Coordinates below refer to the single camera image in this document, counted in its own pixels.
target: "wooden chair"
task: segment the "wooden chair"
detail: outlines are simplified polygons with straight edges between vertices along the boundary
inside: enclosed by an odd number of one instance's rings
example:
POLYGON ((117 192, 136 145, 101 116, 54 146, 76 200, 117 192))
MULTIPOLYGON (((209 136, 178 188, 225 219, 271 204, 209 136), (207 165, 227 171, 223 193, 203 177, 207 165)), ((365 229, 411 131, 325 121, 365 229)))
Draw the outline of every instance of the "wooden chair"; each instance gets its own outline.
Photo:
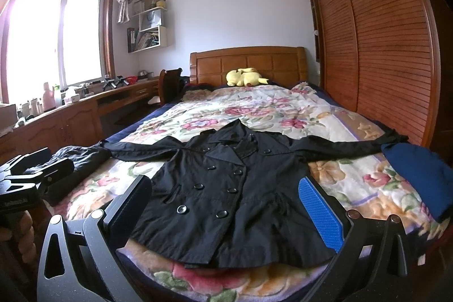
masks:
POLYGON ((180 76, 182 68, 177 70, 161 70, 159 75, 158 90, 160 106, 169 103, 180 93, 180 76))

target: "silver bolt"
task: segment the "silver bolt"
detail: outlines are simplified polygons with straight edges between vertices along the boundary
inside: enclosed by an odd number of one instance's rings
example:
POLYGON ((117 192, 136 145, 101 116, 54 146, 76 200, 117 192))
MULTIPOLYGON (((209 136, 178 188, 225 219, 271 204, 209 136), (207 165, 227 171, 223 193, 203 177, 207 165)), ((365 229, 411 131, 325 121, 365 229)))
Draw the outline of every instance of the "silver bolt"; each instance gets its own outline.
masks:
POLYGON ((395 214, 390 215, 390 220, 394 223, 401 223, 401 218, 395 214))
POLYGON ((360 218, 360 213, 357 210, 352 209, 347 212, 347 216, 351 219, 358 219, 360 218))
POLYGON ((102 209, 96 209, 91 212, 91 217, 94 219, 99 219, 103 215, 104 211, 102 209))
POLYGON ((62 217, 60 214, 54 215, 52 218, 50 218, 50 223, 51 224, 58 224, 62 220, 62 217))

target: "wooden desk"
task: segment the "wooden desk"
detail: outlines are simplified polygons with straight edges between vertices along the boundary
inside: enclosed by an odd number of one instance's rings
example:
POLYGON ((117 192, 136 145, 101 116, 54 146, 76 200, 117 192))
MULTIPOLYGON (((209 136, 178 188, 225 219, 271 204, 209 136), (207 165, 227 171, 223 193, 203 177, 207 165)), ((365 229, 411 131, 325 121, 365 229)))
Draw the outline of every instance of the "wooden desk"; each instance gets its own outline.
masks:
POLYGON ((43 147, 52 153, 76 145, 91 146, 105 138, 100 117, 158 94, 158 78, 80 99, 44 113, 0 137, 0 164, 43 147))

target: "coat sleeve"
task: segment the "coat sleeve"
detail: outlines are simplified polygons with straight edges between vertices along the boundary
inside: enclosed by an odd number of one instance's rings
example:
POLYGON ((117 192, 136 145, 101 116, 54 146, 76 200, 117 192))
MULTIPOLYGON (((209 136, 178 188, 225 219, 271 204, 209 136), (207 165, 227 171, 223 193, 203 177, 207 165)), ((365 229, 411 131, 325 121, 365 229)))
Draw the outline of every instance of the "coat sleeve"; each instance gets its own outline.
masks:
POLYGON ((406 142, 407 136, 391 130, 370 141, 332 142, 319 136, 307 136, 300 140, 289 139, 289 148, 307 162, 356 158, 381 152, 386 143, 406 142))
POLYGON ((176 151, 184 147, 180 140, 166 136, 152 145, 132 142, 107 142, 101 141, 100 146, 112 153, 115 159, 124 162, 151 162, 154 160, 168 160, 176 154, 176 151))

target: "wooden wardrobe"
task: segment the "wooden wardrobe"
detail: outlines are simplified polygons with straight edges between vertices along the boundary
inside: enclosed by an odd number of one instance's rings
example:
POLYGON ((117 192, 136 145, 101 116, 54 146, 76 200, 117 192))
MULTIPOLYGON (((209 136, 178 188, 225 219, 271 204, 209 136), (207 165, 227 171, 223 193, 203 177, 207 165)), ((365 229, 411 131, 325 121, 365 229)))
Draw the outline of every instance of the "wooden wardrobe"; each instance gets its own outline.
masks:
POLYGON ((313 0, 312 7, 322 87, 450 162, 453 16, 445 2, 313 0))

